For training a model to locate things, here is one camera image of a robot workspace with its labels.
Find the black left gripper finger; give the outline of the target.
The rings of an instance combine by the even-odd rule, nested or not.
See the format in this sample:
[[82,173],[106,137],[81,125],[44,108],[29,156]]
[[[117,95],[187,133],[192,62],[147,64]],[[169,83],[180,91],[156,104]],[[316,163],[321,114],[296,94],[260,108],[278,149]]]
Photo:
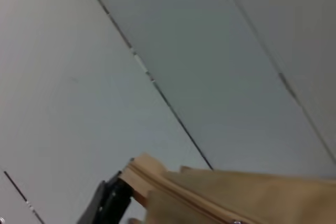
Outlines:
[[119,223],[131,203],[132,187],[120,178],[118,171],[108,181],[103,182],[97,223]]
[[89,205],[77,221],[77,224],[93,224],[101,207],[101,202],[106,190],[106,182],[103,180],[98,185]]

